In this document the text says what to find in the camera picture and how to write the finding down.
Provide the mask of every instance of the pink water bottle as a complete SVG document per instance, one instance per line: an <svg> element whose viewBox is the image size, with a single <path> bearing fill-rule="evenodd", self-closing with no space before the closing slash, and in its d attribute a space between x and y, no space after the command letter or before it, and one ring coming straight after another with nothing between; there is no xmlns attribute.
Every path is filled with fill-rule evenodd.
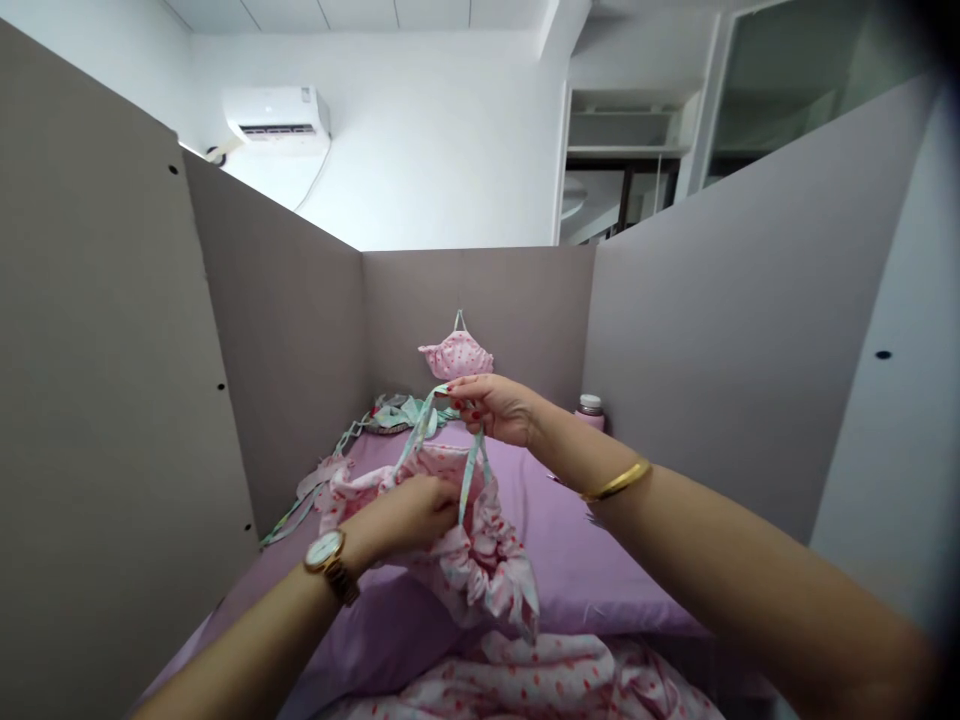
<svg viewBox="0 0 960 720"><path fill-rule="evenodd" d="M581 395L580 405L577 407L574 415L590 423L600 432L603 432L606 418L603 416L603 407L601 407L600 398L596 395Z"/></svg>

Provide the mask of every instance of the wall-mounted air conditioner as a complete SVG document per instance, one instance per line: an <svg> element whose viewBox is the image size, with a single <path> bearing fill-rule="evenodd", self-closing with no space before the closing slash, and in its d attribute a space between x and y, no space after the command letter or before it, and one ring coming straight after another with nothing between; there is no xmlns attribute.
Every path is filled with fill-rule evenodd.
<svg viewBox="0 0 960 720"><path fill-rule="evenodd" d="M330 111L316 88L228 88L223 112L248 152L325 155L330 149Z"/></svg>

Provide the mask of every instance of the gold bangle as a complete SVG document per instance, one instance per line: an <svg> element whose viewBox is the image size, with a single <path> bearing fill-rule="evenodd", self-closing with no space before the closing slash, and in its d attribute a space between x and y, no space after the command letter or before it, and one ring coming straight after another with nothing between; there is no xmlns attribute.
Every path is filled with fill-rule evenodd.
<svg viewBox="0 0 960 720"><path fill-rule="evenodd" d="M633 485L637 480L643 478L649 471L652 465L650 461L645 458L640 458L640 462L634 465L632 468L627 470L623 475L618 477L616 480L607 483L602 488L592 493L581 493L580 497L584 502L595 503L600 502L601 500L606 500L608 497L616 495L618 492L623 492L628 487Z"/></svg>

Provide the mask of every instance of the pink bed sheet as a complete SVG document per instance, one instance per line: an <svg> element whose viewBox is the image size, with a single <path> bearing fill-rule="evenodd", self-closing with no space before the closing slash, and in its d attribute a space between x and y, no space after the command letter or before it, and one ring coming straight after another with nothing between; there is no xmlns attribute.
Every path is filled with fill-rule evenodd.
<svg viewBox="0 0 960 720"><path fill-rule="evenodd" d="M400 456L406 433L364 434L349 455L360 475ZM462 423L435 442L468 446ZM706 638L705 631L604 530L577 496L548 477L529 452L488 441L503 513L517 527L536 574L542 632L562 635L655 633ZM219 637L301 562L316 538L311 512L287 539L266 548L169 663L147 694ZM406 571L382 567L361 581L362 596L343 611L298 682L280 717L303 720L349 693L396 692L442 657L475 643L489 627L463 631L440 601Z"/></svg>

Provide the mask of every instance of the hand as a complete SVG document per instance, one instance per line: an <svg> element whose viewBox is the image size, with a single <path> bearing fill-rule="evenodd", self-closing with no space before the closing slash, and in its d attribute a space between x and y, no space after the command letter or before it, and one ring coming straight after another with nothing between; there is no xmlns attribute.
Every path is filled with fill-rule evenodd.
<svg viewBox="0 0 960 720"><path fill-rule="evenodd" d="M359 576L375 562L421 550L457 524L460 490L453 483L415 475L343 523L344 562Z"/></svg>
<svg viewBox="0 0 960 720"><path fill-rule="evenodd" d="M499 375L462 377L448 383L447 388L467 430L476 434L482 425L495 440L530 446L537 414L547 402L533 390Z"/></svg>

